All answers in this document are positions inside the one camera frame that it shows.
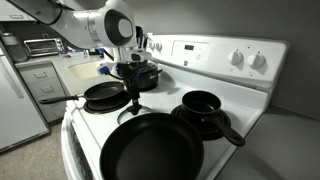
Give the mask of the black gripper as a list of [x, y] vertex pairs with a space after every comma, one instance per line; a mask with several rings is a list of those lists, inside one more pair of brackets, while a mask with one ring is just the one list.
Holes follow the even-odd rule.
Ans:
[[[151, 54], [144, 49], [119, 48], [116, 57], [116, 70], [121, 78], [129, 79], [146, 61], [151, 58]], [[129, 112], [138, 114], [141, 109], [139, 104], [139, 86], [137, 81], [127, 80], [127, 90], [130, 93], [132, 105], [128, 107]]]

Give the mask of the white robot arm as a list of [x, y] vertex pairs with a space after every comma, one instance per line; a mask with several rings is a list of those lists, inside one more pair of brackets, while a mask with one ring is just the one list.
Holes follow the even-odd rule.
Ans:
[[124, 0], [107, 0], [97, 10], [75, 11], [58, 0], [6, 0], [38, 22], [58, 32], [73, 46], [81, 49], [112, 47], [120, 49], [116, 60], [120, 77], [110, 73], [105, 64], [97, 67], [100, 75], [110, 75], [125, 82], [131, 94], [132, 113], [136, 115], [142, 106], [138, 83], [138, 70], [147, 64], [150, 53], [136, 49], [136, 26], [133, 13]]

